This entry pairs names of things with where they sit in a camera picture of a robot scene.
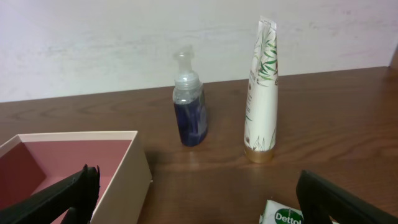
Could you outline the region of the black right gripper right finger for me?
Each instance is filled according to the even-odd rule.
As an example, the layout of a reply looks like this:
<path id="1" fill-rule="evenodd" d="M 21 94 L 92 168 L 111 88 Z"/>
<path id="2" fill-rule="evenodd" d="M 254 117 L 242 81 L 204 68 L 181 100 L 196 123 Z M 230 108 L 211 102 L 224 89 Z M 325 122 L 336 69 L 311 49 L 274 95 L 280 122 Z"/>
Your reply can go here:
<path id="1" fill-rule="evenodd" d="M 397 224 L 397 217 L 361 200 L 339 186 L 303 170 L 296 195 L 304 222 L 310 224 Z"/>

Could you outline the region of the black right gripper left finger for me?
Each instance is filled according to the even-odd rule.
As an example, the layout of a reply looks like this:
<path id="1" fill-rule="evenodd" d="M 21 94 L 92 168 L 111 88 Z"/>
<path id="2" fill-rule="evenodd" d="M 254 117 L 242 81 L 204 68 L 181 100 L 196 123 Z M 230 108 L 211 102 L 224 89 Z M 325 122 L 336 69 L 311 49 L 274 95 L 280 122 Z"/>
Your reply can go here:
<path id="1" fill-rule="evenodd" d="M 82 170 L 1 210 L 2 224 L 52 223 L 63 215 L 62 223 L 91 222 L 100 194 L 100 168 Z"/>

